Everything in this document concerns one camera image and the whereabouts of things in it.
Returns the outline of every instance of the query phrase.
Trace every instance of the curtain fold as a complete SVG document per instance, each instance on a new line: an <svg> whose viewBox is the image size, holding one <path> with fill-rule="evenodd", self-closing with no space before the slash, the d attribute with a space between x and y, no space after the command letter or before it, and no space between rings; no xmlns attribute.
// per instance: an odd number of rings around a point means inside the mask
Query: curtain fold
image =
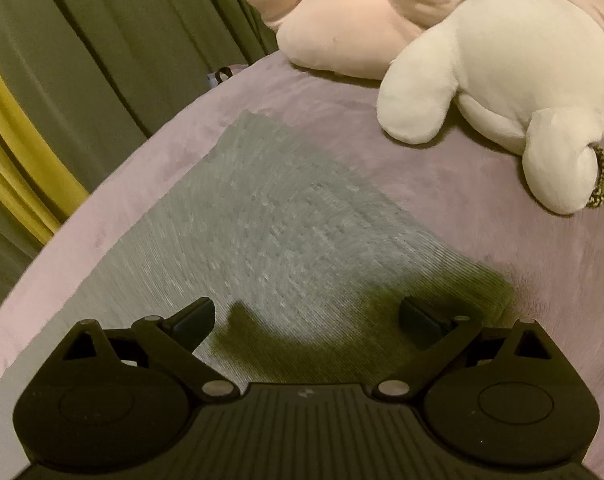
<svg viewBox="0 0 604 480"><path fill-rule="evenodd" d="M0 0L0 207L12 229L40 248L87 193L208 91L208 73L276 49L244 0ZM5 231L0 285L16 282L15 261L34 256L8 250L15 237Z"/></svg>

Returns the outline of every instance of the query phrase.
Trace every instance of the metal screw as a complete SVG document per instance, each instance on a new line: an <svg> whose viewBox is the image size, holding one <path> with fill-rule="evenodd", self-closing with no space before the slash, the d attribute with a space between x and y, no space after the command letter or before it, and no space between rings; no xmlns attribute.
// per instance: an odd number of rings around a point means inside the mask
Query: metal screw
<svg viewBox="0 0 604 480"><path fill-rule="evenodd" d="M383 381L378 384L377 389L381 394L390 397L400 397L406 395L411 387L404 381Z"/></svg>
<svg viewBox="0 0 604 480"><path fill-rule="evenodd" d="M202 391L209 397L224 397L232 394L233 384L229 381L208 381L202 386Z"/></svg>

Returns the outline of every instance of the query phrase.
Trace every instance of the green curtain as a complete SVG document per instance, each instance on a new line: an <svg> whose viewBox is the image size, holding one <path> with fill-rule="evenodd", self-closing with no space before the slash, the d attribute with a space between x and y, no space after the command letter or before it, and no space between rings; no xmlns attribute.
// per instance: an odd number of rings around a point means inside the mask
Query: green curtain
<svg viewBox="0 0 604 480"><path fill-rule="evenodd" d="M0 76L88 192L208 73L276 49L244 0L0 0ZM0 203L0 303L37 251Z"/></svg>

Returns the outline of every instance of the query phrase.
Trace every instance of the bed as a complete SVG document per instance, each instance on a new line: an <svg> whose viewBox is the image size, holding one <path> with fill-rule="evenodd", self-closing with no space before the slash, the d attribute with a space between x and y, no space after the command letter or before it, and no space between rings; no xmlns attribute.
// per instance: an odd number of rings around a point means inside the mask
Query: bed
<svg viewBox="0 0 604 480"><path fill-rule="evenodd" d="M604 478L604 206L572 218L544 211L527 192L519 159L454 112L428 146L403 146L377 124L376 95L374 84L299 70L276 52L183 109L99 186L0 308L0 480L27 466L10 410L35 366L8 370L242 110L295 128L447 244L508 277L518 311L551 334L598 400L600 428L586 465Z"/></svg>

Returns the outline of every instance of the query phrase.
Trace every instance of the stuffed animal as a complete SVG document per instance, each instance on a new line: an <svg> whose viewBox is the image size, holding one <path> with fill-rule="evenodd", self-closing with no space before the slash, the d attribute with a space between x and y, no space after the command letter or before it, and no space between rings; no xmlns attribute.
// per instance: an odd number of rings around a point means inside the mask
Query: stuffed animal
<svg viewBox="0 0 604 480"><path fill-rule="evenodd" d="M381 126L431 140L451 101L522 156L528 187L558 214L604 200L604 0L466 0L394 60Z"/></svg>
<svg viewBox="0 0 604 480"><path fill-rule="evenodd" d="M296 65L380 80L390 62L463 0L246 0Z"/></svg>

